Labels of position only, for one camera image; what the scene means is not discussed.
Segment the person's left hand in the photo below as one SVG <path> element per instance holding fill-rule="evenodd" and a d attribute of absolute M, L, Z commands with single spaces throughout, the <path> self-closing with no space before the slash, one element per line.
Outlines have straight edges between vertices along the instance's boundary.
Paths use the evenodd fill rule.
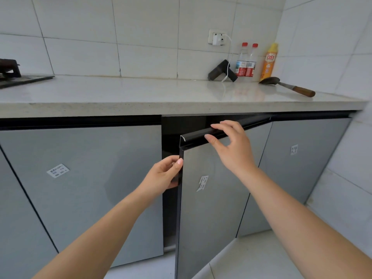
<path fill-rule="evenodd" d="M 171 155 L 167 158 L 180 158 L 178 155 Z M 136 188 L 135 193 L 141 196 L 147 202 L 153 201 L 166 190 L 173 189 L 177 186 L 168 186 L 165 180 L 165 159 L 160 160 L 147 173 L 144 180 Z"/>

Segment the person's right hand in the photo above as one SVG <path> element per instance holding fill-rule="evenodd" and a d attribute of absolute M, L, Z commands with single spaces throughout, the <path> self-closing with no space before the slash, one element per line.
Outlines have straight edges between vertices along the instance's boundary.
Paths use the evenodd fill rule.
<path fill-rule="evenodd" d="M 220 123 L 211 124 L 211 128 L 220 130 Z M 226 135 L 230 140 L 230 144 L 227 145 L 230 150 L 229 152 L 217 152 L 217 154 L 226 168 L 243 180 L 247 172 L 257 169 L 249 138 L 245 132 L 241 134 L 234 130 Z"/>

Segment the person's left forearm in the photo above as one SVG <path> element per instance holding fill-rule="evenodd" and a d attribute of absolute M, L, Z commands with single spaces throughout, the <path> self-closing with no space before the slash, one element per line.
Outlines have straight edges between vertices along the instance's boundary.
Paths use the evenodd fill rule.
<path fill-rule="evenodd" d="M 163 192 L 138 187 L 32 279 L 104 279 L 139 216 Z"/>

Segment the person's right forearm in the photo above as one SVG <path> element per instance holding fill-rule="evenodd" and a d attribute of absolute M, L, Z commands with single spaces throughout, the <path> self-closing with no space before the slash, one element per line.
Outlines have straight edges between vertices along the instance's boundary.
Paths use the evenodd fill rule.
<path fill-rule="evenodd" d="M 372 259 L 285 192 L 262 170 L 239 167 L 286 253 L 305 279 L 372 279 Z"/>

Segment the black handheld device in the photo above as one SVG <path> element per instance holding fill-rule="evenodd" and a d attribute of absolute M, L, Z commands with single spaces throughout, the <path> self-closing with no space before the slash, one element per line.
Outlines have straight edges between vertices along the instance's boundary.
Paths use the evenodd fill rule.
<path fill-rule="evenodd" d="M 216 66 L 216 68 L 214 68 L 207 76 L 207 79 L 209 81 L 214 81 L 215 79 L 217 79 L 221 74 L 225 74 L 225 77 L 226 78 L 229 78 L 232 82 L 235 82 L 238 77 L 237 75 L 234 73 L 234 71 L 232 71 L 230 69 L 230 62 L 228 60 L 223 60 L 220 64 L 218 64 Z"/>

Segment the clear red-capped water bottle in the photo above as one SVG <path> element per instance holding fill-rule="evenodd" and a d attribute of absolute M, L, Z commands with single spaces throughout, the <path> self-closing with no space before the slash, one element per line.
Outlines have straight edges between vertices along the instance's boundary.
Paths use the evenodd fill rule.
<path fill-rule="evenodd" d="M 243 42 L 241 45 L 241 50 L 239 57 L 235 65 L 235 74 L 237 77 L 244 77 L 247 70 L 248 63 L 248 43 Z"/>
<path fill-rule="evenodd" d="M 254 70 L 257 64 L 257 60 L 258 60 L 257 48 L 258 48 L 258 43 L 252 44 L 252 48 L 247 58 L 245 77 L 252 78 L 254 75 Z"/>

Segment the yellow dish soap bottle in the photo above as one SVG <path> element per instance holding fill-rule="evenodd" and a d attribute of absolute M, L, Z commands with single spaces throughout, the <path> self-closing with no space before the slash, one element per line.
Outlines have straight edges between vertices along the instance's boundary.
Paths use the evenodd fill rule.
<path fill-rule="evenodd" d="M 263 68 L 262 68 L 259 81 L 262 81 L 272 76 L 277 53 L 278 53 L 278 43 L 273 43 L 265 55 L 265 59 L 263 62 Z"/>

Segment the wide grey cabinet door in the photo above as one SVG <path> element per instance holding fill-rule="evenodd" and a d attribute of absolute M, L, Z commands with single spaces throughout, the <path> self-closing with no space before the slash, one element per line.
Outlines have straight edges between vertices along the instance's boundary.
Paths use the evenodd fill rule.
<path fill-rule="evenodd" d="M 0 128 L 0 150 L 61 252 L 161 159 L 161 126 Z M 70 171 L 46 173 L 59 164 Z"/>

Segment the black gas stove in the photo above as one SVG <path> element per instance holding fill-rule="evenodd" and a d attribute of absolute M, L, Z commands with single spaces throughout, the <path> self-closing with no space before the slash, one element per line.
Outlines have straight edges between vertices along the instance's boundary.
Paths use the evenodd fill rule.
<path fill-rule="evenodd" d="M 0 77 L 0 89 L 36 83 L 44 80 L 54 79 L 54 75 L 25 75 L 18 78 Z"/>

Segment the black stove pan support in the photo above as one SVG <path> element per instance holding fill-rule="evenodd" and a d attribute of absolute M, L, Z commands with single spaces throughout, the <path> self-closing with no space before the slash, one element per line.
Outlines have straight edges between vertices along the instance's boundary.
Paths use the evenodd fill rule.
<path fill-rule="evenodd" d="M 21 78 L 19 64 L 14 59 L 0 58 L 0 81 L 7 81 L 13 78 Z"/>

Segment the black kitchen cabinet frame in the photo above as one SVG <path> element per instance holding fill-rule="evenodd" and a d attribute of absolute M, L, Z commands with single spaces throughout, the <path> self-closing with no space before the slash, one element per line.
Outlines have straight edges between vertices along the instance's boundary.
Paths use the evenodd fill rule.
<path fill-rule="evenodd" d="M 347 112 L 304 112 L 305 113 L 344 113 Z M 232 118 L 241 119 L 252 115 L 231 115 L 231 116 L 188 116 L 188 117 L 116 117 L 116 118 L 40 118 L 40 119 L 21 119 L 13 122 L 3 123 L 3 128 L 19 129 L 49 129 L 49 128 L 73 128 L 73 127 L 114 127 L 114 126 L 161 126 L 161 154 L 179 154 L 180 136 L 189 132 L 201 130 L 207 126 L 208 122 L 217 122 L 217 119 Z M 264 130 L 245 130 L 251 141 L 252 150 L 256 165 L 260 160 L 263 147 L 265 145 Z M 177 193 L 167 194 L 165 197 L 158 197 L 144 216 L 139 218 L 139 224 L 134 225 L 134 231 L 129 235 L 129 243 L 125 244 L 113 266 L 127 264 L 160 255 L 161 243 L 164 241 L 165 233 L 175 236 L 176 241 L 176 222 L 177 222 Z"/>

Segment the white wall socket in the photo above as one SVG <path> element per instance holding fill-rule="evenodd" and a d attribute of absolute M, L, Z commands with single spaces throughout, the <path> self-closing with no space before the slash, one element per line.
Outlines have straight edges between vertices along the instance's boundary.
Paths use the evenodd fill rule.
<path fill-rule="evenodd" d="M 221 29 L 213 29 L 211 28 L 209 30 L 209 34 L 208 34 L 208 43 L 212 45 L 212 35 L 214 33 L 223 33 L 224 34 L 224 45 L 225 45 L 225 42 L 226 40 L 228 39 L 228 36 L 226 35 L 226 33 L 224 31 L 222 31 Z"/>

